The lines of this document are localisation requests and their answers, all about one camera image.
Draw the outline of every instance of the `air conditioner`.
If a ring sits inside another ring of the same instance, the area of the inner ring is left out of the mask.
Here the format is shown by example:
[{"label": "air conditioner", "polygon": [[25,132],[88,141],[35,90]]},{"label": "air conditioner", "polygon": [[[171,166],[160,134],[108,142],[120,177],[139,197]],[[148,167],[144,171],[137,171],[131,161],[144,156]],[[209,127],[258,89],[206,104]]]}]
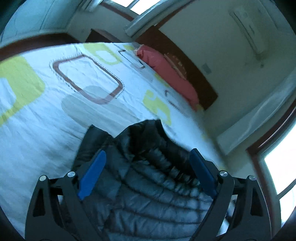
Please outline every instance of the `air conditioner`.
[{"label": "air conditioner", "polygon": [[261,55],[266,50],[266,45],[262,39],[261,33],[253,23],[247,11],[242,7],[235,8],[230,15],[237,22],[246,38],[248,39],[255,54]]}]

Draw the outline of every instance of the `bright window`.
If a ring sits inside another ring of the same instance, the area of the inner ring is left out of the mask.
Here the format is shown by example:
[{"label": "bright window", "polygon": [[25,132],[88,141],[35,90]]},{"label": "bright window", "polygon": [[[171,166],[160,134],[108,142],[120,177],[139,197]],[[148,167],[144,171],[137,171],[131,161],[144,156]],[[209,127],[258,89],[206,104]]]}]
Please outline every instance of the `bright window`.
[{"label": "bright window", "polygon": [[284,224],[296,206],[296,125],[264,160],[278,194]]},{"label": "bright window", "polygon": [[160,0],[112,0],[133,12],[141,15],[146,10],[157,4]]},{"label": "bright window", "polygon": [[133,2],[133,0],[112,0],[112,1],[122,5],[124,7],[128,7]]}]

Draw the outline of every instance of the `pillow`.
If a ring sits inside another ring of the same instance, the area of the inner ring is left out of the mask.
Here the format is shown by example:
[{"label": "pillow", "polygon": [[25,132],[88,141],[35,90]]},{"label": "pillow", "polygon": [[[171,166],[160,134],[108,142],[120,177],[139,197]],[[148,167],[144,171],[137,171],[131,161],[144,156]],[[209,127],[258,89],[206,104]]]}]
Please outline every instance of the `pillow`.
[{"label": "pillow", "polygon": [[167,53],[165,54],[165,59],[169,62],[171,67],[178,73],[181,78],[187,79],[186,69],[175,55]]},{"label": "pillow", "polygon": [[163,54],[153,48],[142,45],[136,51],[136,55],[154,69],[154,71],[173,89],[181,94],[194,110],[197,110],[199,100],[192,84],[189,83],[188,80],[179,76],[179,74],[171,67],[170,63],[165,59]]}]

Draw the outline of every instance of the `bed sheet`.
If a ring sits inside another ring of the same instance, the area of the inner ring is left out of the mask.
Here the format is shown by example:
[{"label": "bed sheet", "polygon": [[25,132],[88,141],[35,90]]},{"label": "bed sheet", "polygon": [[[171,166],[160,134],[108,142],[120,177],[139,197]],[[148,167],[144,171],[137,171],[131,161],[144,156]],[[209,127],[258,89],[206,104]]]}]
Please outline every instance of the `bed sheet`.
[{"label": "bed sheet", "polygon": [[70,171],[91,124],[115,137],[160,118],[173,141],[223,169],[202,118],[133,50],[132,43],[74,44],[0,63],[0,205],[22,236],[39,176]]}]

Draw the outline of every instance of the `metal screw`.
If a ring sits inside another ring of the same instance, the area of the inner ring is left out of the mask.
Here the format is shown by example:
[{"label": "metal screw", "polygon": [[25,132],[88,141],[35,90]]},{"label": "metal screw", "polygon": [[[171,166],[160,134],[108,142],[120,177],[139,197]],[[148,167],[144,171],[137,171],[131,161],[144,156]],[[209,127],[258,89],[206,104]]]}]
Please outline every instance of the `metal screw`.
[{"label": "metal screw", "polygon": [[252,181],[256,181],[256,177],[254,177],[252,175],[249,176],[249,179],[252,180]]},{"label": "metal screw", "polygon": [[68,177],[74,177],[75,176],[75,172],[68,172],[67,176]]},{"label": "metal screw", "polygon": [[226,171],[221,171],[221,172],[220,172],[220,175],[221,175],[222,177],[227,177],[227,176],[228,176],[228,173],[227,173]]},{"label": "metal screw", "polygon": [[45,180],[46,180],[46,176],[41,176],[41,177],[39,178],[39,180],[42,181],[42,182],[45,181]]}]

